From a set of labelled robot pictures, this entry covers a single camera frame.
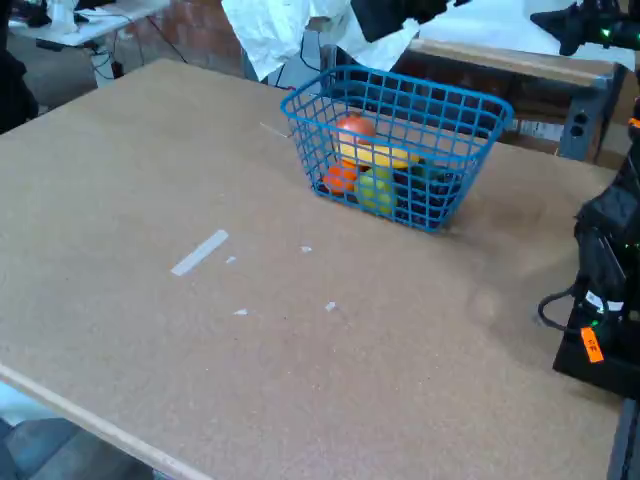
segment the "blue wire basket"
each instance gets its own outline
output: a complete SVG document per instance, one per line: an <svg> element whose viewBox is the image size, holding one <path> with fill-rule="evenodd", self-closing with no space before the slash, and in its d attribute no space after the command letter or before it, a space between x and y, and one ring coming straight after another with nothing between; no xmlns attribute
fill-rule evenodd
<svg viewBox="0 0 640 480"><path fill-rule="evenodd" d="M360 66L325 71L282 111L318 195L430 232L513 117L497 97Z"/></svg>

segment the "white desk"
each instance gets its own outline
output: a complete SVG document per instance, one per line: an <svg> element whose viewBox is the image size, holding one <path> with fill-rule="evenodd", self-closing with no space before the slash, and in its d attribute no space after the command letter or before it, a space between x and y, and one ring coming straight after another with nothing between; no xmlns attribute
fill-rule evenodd
<svg viewBox="0 0 640 480"><path fill-rule="evenodd" d="M170 3L170 0L118 0L117 3L95 10L80 10L78 13L87 17L89 23L78 25L78 30L72 33L61 33L50 25L30 28L14 20L9 22L9 27L15 35L46 40L68 47L80 47L90 41L97 43L98 48L90 52L96 82L98 87L101 87L109 83L109 79L113 77L111 56L104 44L104 36L120 30L129 23L153 15L168 7Z"/></svg>

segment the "white tape strip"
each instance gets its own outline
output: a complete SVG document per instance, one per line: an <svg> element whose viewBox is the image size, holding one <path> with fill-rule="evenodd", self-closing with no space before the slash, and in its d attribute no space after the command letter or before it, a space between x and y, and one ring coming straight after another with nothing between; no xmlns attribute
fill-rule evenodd
<svg viewBox="0 0 640 480"><path fill-rule="evenodd" d="M181 277L197 264L199 264L202 260L204 260L211 252L213 252L216 248L218 248L222 243L229 238L229 234L224 230L218 230L216 233L211 235L207 240L202 242L198 248L196 248L189 255L184 257L184 259L178 263L175 267L171 269L171 273Z"/></svg>

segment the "green apple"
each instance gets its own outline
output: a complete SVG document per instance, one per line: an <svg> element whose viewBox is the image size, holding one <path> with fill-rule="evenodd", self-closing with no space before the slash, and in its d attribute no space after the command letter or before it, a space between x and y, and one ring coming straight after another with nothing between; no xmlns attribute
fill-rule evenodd
<svg viewBox="0 0 640 480"><path fill-rule="evenodd" d="M393 174L391 169L376 168L361 173L355 184L355 194L358 202L376 212L391 214L395 204L395 195L391 185Z"/></svg>

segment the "wooden tabletop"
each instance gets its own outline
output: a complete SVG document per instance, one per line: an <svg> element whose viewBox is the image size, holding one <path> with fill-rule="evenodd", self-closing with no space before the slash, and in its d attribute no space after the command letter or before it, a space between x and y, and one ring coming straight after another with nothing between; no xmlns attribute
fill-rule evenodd
<svg viewBox="0 0 640 480"><path fill-rule="evenodd" d="M603 78L611 77L614 68L608 62L478 47L431 39L415 39L409 45L409 50L581 87L597 85Z"/></svg>
<svg viewBox="0 0 640 480"><path fill-rule="evenodd" d="M178 479L604 478L533 314L612 172L496 145L427 235L314 196L282 95L162 61L0 138L0 378Z"/></svg>

